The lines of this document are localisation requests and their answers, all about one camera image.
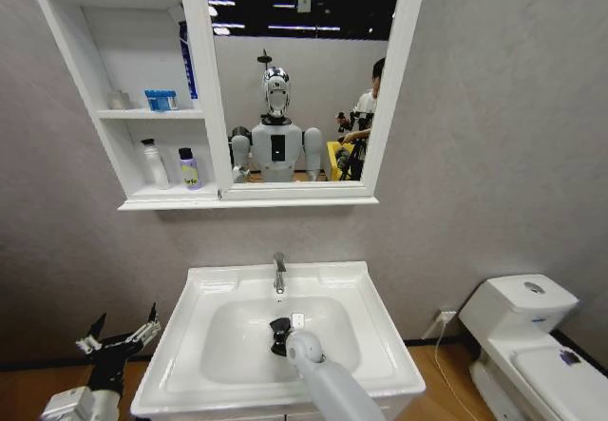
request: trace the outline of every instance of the ceiling light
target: ceiling light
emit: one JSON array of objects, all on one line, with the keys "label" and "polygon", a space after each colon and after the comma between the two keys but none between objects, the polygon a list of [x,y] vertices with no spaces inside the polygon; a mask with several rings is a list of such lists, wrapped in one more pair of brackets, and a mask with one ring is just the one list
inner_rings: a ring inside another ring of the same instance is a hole
[{"label": "ceiling light", "polygon": [[214,29],[244,29],[245,26],[243,24],[222,24],[222,23],[213,23],[211,26]]},{"label": "ceiling light", "polygon": [[230,30],[224,27],[216,27],[213,29],[213,32],[219,36],[229,36]]},{"label": "ceiling light", "polygon": [[209,0],[209,4],[211,6],[236,6],[237,3],[235,3],[232,0]]},{"label": "ceiling light", "polygon": [[291,26],[291,25],[269,25],[268,29],[297,29],[300,31],[339,31],[340,27],[308,27],[308,26]]}]

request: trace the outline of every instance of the medicine cabinet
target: medicine cabinet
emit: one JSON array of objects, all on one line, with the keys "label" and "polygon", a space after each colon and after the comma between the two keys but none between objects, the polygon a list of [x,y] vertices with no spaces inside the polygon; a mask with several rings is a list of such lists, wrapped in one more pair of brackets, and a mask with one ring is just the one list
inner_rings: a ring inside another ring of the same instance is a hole
[{"label": "medicine cabinet", "polygon": [[[374,124],[361,180],[247,184],[234,181],[208,0],[38,2],[123,188],[120,210],[377,202],[375,184],[422,0],[397,0],[376,109],[383,119]],[[171,12],[178,5],[187,22],[197,99],[191,98]],[[179,110],[149,110],[147,89],[175,90]],[[109,94],[116,90],[128,94],[127,108],[110,108]],[[157,188],[148,170],[141,140],[149,138],[161,153],[168,189]],[[197,190],[181,179],[178,149],[185,146],[198,162]]]}]

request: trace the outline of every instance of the yellow object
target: yellow object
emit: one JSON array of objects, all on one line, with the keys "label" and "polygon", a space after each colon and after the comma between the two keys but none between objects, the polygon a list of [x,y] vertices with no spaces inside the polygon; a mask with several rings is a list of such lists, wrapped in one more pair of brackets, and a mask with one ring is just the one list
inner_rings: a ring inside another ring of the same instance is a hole
[{"label": "yellow object", "polygon": [[329,141],[327,142],[327,156],[330,160],[330,164],[332,166],[332,172],[326,172],[327,180],[330,182],[338,182],[340,177],[342,176],[342,171],[338,169],[338,163],[335,159],[335,152],[337,152],[341,147],[346,148],[349,153],[352,152],[352,148],[354,145],[352,144],[344,144],[342,145],[338,141]]}]

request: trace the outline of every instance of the white bottle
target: white bottle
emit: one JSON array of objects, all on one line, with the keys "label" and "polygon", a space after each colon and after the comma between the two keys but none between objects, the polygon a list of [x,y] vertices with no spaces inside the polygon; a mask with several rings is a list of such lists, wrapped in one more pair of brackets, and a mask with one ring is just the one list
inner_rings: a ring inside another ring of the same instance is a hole
[{"label": "white bottle", "polygon": [[161,190],[168,189],[171,185],[169,184],[169,178],[167,177],[167,171],[162,164],[161,153],[159,149],[154,145],[153,139],[144,139],[143,154],[145,159],[148,161],[150,171],[152,171],[152,177],[154,178],[154,184]]}]

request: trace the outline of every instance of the lotion bottle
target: lotion bottle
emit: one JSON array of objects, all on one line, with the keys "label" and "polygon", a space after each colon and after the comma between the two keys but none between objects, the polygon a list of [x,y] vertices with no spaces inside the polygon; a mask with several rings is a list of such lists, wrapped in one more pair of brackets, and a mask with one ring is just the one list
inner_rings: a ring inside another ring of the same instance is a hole
[{"label": "lotion bottle", "polygon": [[192,155],[192,149],[190,147],[183,147],[180,149],[180,165],[183,182],[185,183],[186,188],[189,190],[198,190],[201,188],[202,185],[200,184],[197,161]]},{"label": "lotion bottle", "polygon": [[167,171],[162,163],[161,153],[159,149],[154,145],[153,139],[142,140],[143,154],[145,160],[150,166],[152,177],[154,178],[154,184],[159,187],[160,190],[166,190],[171,185],[169,184],[169,178],[167,177]]}]

